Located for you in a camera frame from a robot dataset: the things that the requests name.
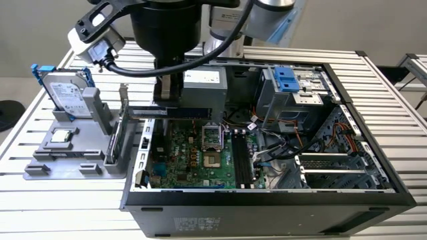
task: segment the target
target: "white wall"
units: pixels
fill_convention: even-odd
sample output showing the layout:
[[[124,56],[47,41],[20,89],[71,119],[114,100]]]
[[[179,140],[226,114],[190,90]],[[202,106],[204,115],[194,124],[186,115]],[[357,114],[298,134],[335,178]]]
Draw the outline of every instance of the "white wall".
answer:
[[[307,0],[291,48],[363,50],[378,65],[427,54],[427,0]]]
[[[0,76],[28,77],[32,63],[55,65],[86,0],[0,0]],[[307,0],[292,48],[365,50],[377,64],[427,54],[427,0]],[[116,23],[132,36],[128,17]]]

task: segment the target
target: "metal frame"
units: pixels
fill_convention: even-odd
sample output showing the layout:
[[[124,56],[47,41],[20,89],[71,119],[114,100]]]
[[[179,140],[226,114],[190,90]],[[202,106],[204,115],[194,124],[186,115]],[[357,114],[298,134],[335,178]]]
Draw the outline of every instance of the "metal frame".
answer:
[[[200,47],[190,53],[192,56],[199,56],[200,54]],[[134,42],[128,42],[119,55],[118,62],[126,68],[150,69],[154,67],[152,56],[139,49]],[[425,239],[426,236],[423,234],[427,234],[427,207],[423,206],[427,204],[427,164],[423,162],[427,156],[426,124],[422,124],[418,113],[415,113],[401,94],[391,90],[393,87],[386,83],[385,76],[378,73],[378,69],[370,63],[369,58],[358,56],[354,51],[283,49],[276,47],[244,47],[244,55],[254,60],[270,58],[271,61],[330,63],[353,99],[354,111],[361,113],[366,126],[373,132],[403,183],[409,187],[417,202],[422,205],[363,230],[351,239],[390,239],[393,238],[390,235],[402,235],[397,236],[397,239]],[[62,65],[76,68],[86,66],[84,62],[71,52],[66,56]],[[115,86],[119,86],[119,83],[130,84],[131,105],[148,104],[148,97],[155,83],[154,79],[144,81],[116,75],[111,77],[110,72],[96,73],[94,68],[91,70],[96,86],[104,92],[102,99],[108,102],[111,107],[118,106],[120,102],[120,98],[115,94],[119,89]],[[7,208],[3,207],[3,209],[14,211],[0,212],[0,218],[3,214],[7,214],[7,216],[16,215],[18,220],[12,218],[8,218],[8,220],[19,226],[16,228],[8,225],[2,231],[16,233],[14,235],[16,236],[15,238],[23,238],[23,233],[20,232],[28,231],[66,231],[64,233],[56,233],[56,236],[87,238],[91,233],[82,232],[82,230],[96,229],[99,230],[96,231],[98,238],[110,238],[112,236],[143,238],[143,233],[139,230],[135,231],[139,227],[131,215],[118,210],[118,201],[122,198],[118,193],[126,186],[123,180],[96,182],[94,180],[56,180],[40,181],[32,184],[23,180],[22,174],[30,156],[28,153],[32,152],[30,150],[31,144],[38,143],[36,136],[40,135],[40,132],[34,132],[34,130],[40,129],[43,131],[44,126],[50,125],[50,113],[47,112],[51,110],[44,110],[50,108],[52,108],[52,104],[46,97],[44,91],[40,91],[12,133],[0,146],[0,173],[3,173],[0,175],[0,191],[2,199],[7,201],[7,205],[4,205]],[[139,161],[142,155],[138,153],[138,147],[134,148],[132,154]],[[15,198],[18,196],[16,191],[20,191],[20,198]],[[35,204],[20,200],[40,198],[42,196],[46,200]],[[34,210],[43,211],[43,213],[38,212],[38,216],[40,214],[47,216],[43,225],[38,224],[36,215],[32,214]],[[84,226],[78,226],[70,222],[75,213],[68,210],[79,211],[79,218],[76,219],[82,224],[84,223]],[[60,215],[63,219],[52,217],[54,214]],[[94,222],[98,219],[103,220],[102,226]],[[50,225],[47,221],[55,226],[63,223],[63,227],[47,228]],[[51,235],[50,232],[31,234],[32,236],[35,234],[42,236]]]
[[[402,58],[398,63],[398,67],[406,67],[407,70],[414,74],[422,84],[410,83],[406,87],[406,91],[419,91],[426,92],[427,87],[427,55],[417,55],[414,53],[409,53]],[[405,84],[397,84],[397,88],[401,88]]]

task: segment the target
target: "blue latch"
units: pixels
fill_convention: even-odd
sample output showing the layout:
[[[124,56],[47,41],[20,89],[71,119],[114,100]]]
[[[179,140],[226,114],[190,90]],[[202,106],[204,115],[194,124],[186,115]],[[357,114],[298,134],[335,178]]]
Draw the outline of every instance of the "blue latch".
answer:
[[[299,81],[290,67],[276,66],[274,68],[274,78],[278,82],[280,92],[298,93],[300,91]]]

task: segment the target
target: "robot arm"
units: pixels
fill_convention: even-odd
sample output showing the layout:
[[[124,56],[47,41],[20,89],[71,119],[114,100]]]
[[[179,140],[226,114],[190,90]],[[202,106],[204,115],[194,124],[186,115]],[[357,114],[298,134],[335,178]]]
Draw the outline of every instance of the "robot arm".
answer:
[[[295,0],[88,0],[94,9],[76,22],[68,40],[76,54],[91,64],[106,67],[127,77],[156,77],[154,101],[160,106],[176,107],[184,87],[183,72],[222,57],[222,53],[236,44],[242,32],[258,37],[258,29],[278,31],[284,16],[294,7]],[[222,19],[210,21],[214,47],[206,50],[199,59],[184,62],[184,53],[200,41],[202,5],[211,5],[211,16],[223,10],[236,8],[232,18],[219,27]],[[110,6],[111,12],[102,11]],[[111,27],[112,22],[131,16],[135,41],[155,57],[155,70],[123,69],[115,64],[115,52],[124,46],[124,39]]]

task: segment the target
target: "orange wire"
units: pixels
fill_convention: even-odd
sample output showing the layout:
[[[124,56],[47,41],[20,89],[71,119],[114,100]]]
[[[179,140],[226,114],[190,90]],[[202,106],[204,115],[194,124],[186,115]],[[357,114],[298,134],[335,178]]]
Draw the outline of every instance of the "orange wire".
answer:
[[[351,129],[350,126],[349,126],[346,123],[339,122],[339,124],[342,125],[342,127],[346,127],[347,129]],[[358,152],[358,151],[359,151],[359,148],[358,148],[358,145],[357,145],[354,139],[353,139],[347,134],[346,134],[346,138],[347,138],[347,141],[349,141],[349,143],[350,143],[350,145],[351,145],[351,150],[353,150],[354,152]]]
[[[255,106],[252,106],[252,114],[256,116],[256,112],[255,112]],[[303,141],[302,141],[302,138],[300,138],[300,134],[299,134],[299,121],[298,120],[279,120],[279,122],[283,122],[283,123],[294,123],[294,130],[295,130],[295,134],[296,134],[296,138],[298,138],[298,141],[299,141],[299,145],[303,147]]]
[[[333,144],[333,142],[334,142],[334,140],[335,140],[337,126],[339,126],[343,130],[350,129],[350,127],[349,127],[345,123],[342,123],[342,122],[334,123],[334,127],[333,127],[333,137],[331,137],[331,140],[330,140],[329,144],[326,145],[326,147],[330,147],[331,144]],[[345,134],[345,137],[346,137],[346,139],[347,139],[347,141],[349,141],[351,151],[357,152],[359,148],[358,148],[358,146],[357,146],[357,143],[355,143],[354,139],[353,139],[347,134]]]

